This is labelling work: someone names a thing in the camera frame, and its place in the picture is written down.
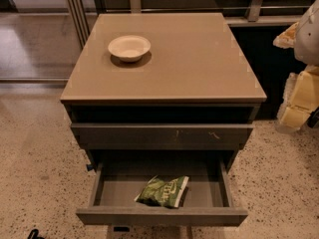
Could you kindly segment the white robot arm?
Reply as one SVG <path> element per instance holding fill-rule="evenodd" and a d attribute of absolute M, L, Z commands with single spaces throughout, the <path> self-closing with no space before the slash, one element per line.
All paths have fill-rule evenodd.
<path fill-rule="evenodd" d="M 286 80 L 283 103 L 277 113 L 276 129 L 292 133 L 307 124 L 319 127 L 319 0 L 301 19 L 277 36 L 273 45 L 292 48 L 296 60 L 306 68 L 290 73 Z"/>

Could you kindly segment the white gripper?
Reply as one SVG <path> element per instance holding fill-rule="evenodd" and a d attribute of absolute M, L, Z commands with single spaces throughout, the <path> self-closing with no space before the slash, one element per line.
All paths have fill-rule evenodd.
<path fill-rule="evenodd" d="M 274 39 L 273 45 L 282 49 L 293 48 L 297 26 L 298 22 L 292 24 L 278 35 Z M 292 107 L 298 109 L 281 107 L 277 114 L 278 122 L 282 126 L 299 129 L 307 122 L 310 117 L 309 114 L 313 113 L 319 107 L 318 66 L 308 65 L 305 70 L 298 75 L 289 103 Z"/>

